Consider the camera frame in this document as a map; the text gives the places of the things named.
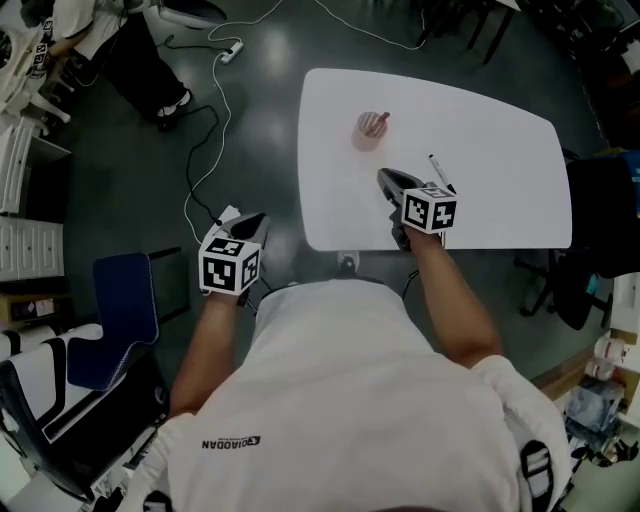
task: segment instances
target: box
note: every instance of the box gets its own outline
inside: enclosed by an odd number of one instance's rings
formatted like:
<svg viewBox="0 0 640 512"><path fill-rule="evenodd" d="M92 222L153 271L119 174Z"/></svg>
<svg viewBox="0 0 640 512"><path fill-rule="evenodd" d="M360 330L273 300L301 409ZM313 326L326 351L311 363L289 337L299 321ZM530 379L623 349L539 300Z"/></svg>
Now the box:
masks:
<svg viewBox="0 0 640 512"><path fill-rule="evenodd" d="M404 191L402 223L423 233L442 233L453 226L456 194L440 187Z"/></svg>

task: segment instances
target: wrist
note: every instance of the wrist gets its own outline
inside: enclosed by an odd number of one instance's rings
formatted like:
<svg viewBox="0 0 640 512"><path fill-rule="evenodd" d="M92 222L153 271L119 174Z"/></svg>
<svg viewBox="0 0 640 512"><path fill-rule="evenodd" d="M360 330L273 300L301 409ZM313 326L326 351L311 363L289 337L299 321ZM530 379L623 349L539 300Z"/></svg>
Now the wrist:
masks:
<svg viewBox="0 0 640 512"><path fill-rule="evenodd" d="M422 233L411 228L405 230L411 242L411 252L415 256L443 250L442 242L438 235Z"/></svg>
<svg viewBox="0 0 640 512"><path fill-rule="evenodd" d="M235 308L238 305L238 299L236 295L230 295L228 293L211 292L207 296L207 304L221 305Z"/></svg>

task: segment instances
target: gray floor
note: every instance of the gray floor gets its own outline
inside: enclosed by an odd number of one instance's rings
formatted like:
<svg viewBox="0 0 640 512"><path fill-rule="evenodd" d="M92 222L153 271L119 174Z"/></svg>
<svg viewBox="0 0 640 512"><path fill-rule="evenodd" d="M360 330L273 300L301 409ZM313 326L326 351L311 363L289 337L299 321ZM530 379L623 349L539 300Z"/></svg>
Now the gray floor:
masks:
<svg viewBox="0 0 640 512"><path fill-rule="evenodd" d="M230 20L253 20L274 0L220 0ZM350 22L411 45L420 20L395 2L327 0ZM327 278L335 271L335 254L312 250L305 241L296 169L299 99L305 73L315 67L382 71L432 80L491 96L550 120L563 146L587 156L606 146L571 60L557 50L524 14L515 16L492 62L482 66L484 52L502 14L493 13L473 51L466 43L476 18L469 16L457 31L430 39L420 51L408 52L347 29L311 0L285 0L269 18L253 27L230 27L239 34L243 53L218 77L233 112L224 157L199 188L199 196L222 210L232 203L272 218L266 248L266 277L272 285ZM188 30L148 16L156 41L175 34L174 44L206 44L206 33ZM195 94L194 106L211 103L226 115L211 78L214 53L208 50L160 49L161 56ZM161 299L180 296L189 287L191 311L163 326L157 357L168 382L174 378L197 320L202 298L197 291L198 244L182 215L188 192L184 164L188 149L206 133L209 113L199 113L174 131L160 133L143 121L111 86L99 80L82 90L69 107L73 121L56 141L73 152L70 199L65 223L65 267L80 315L95 310L91 265L96 258L128 251L154 251L179 245L189 262L189 278L157 283ZM195 156L193 176L213 164L220 144L218 129ZM209 228L206 212L191 203L191 216L201 236ZM573 331L556 316L541 311L525 319L518 307L540 289L530 275L512 267L510 251L458 251L454 258L495 318L506 352L516 367L534 377L587 344L600 332L593 312L582 331ZM544 254L523 256L543 261ZM400 291L414 269L406 254L363 254L361 273L383 279ZM256 285L256 301L265 291ZM431 336L417 281L407 297L412 320ZM241 315L238 359L249 345L253 316Z"/></svg>

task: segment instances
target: hand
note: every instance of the hand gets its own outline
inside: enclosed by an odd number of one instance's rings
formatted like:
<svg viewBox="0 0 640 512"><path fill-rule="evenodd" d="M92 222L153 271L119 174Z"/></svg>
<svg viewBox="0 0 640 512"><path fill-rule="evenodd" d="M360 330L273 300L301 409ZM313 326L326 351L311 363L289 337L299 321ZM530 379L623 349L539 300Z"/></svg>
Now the hand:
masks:
<svg viewBox="0 0 640 512"><path fill-rule="evenodd" d="M434 247L442 248L442 243L440 242L440 237L438 235L428 235L407 225L404 226L404 231L407 234L407 237L409 237L409 242L411 242L411 252L415 255Z"/></svg>

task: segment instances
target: sneaker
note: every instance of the sneaker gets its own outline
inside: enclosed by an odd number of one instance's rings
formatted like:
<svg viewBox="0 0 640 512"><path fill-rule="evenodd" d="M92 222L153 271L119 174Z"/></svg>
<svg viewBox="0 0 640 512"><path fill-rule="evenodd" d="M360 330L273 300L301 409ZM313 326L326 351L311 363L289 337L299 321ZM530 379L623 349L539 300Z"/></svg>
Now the sneaker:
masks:
<svg viewBox="0 0 640 512"><path fill-rule="evenodd" d="M169 105L168 107L162 107L158 110L158 117L167 117L176 113L180 107L184 107L187 103L191 101L191 91L187 89L184 93L184 96L180 98L180 101L174 103L173 105Z"/></svg>

